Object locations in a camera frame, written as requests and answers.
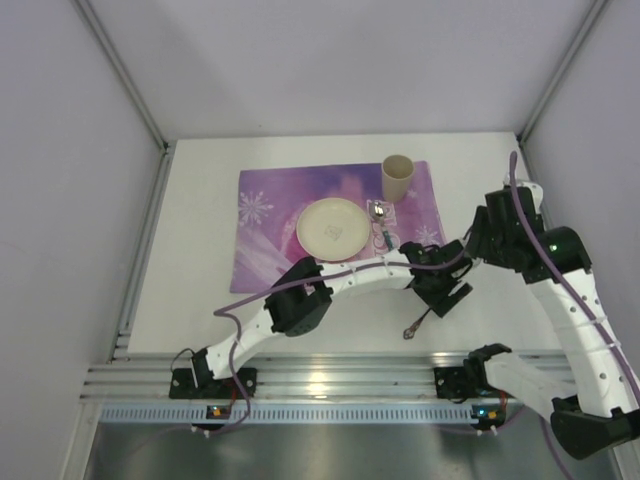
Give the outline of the iridescent fork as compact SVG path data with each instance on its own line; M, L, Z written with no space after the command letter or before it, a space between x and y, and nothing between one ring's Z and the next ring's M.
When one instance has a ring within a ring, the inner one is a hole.
M417 330L421 327L422 323L426 319L426 317L431 312L431 309L428 308L418 319L416 319L411 325L403 331L403 339L405 341L412 340L415 337Z

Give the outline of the iridescent spoon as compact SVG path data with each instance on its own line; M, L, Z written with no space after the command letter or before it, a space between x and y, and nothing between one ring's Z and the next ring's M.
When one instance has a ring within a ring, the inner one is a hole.
M387 250L392 251L394 249L394 244L385 225L385 211L382 203L378 200L372 201L369 205L369 214L380 227Z

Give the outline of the beige cup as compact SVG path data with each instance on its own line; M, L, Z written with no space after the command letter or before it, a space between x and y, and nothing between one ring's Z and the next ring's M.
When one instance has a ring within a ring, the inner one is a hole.
M403 155L387 157L381 164L382 195L386 202L396 203L406 195L414 175L414 162Z

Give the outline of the beige plate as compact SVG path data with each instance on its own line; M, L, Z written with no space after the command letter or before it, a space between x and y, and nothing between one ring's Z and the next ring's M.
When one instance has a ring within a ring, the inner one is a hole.
M355 203L325 198L307 206L296 223L296 237L306 253L326 261L355 257L371 234L369 216Z

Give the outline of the purple Elsa placemat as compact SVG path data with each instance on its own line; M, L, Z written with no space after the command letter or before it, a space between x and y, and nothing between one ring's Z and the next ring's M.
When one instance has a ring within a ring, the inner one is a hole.
M305 257L296 235L298 218L312 203L332 197L367 211L370 203L382 199L381 166L368 163L242 171L230 291L265 290ZM414 164L403 199L383 206L394 246L408 241L425 246L445 242L427 162Z

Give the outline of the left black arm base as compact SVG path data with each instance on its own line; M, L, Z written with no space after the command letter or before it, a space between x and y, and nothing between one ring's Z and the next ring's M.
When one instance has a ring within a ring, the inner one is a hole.
M255 368L241 368L238 372L238 378L250 397L256 391L257 374ZM172 400L231 400L240 398L241 393L232 378L212 380L197 386L191 368L177 368L172 371L168 396Z

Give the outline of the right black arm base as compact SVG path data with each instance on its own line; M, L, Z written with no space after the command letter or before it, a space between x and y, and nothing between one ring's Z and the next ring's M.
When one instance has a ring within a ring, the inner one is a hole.
M433 369L436 396L456 404L469 399L497 399L496 389L477 386L463 367L435 367Z

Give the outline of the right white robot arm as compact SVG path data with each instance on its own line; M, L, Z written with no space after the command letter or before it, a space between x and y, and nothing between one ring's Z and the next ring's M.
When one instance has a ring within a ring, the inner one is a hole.
M582 460L639 437L639 378L599 300L592 263L569 227L545 228L542 189L514 180L476 210L468 255L522 276L551 322L573 382L556 381L509 347L471 352L477 391L503 391L547 421L564 451Z

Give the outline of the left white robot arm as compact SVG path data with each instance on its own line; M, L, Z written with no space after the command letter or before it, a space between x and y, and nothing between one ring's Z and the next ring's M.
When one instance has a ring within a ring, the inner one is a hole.
M463 278L472 268L473 260L460 240L443 247L408 242L381 256L351 262L322 263L305 257L269 289L213 312L232 321L235 332L192 355L195 387L204 389L233 377L275 339L312 332L338 300L412 290L442 317L470 291Z

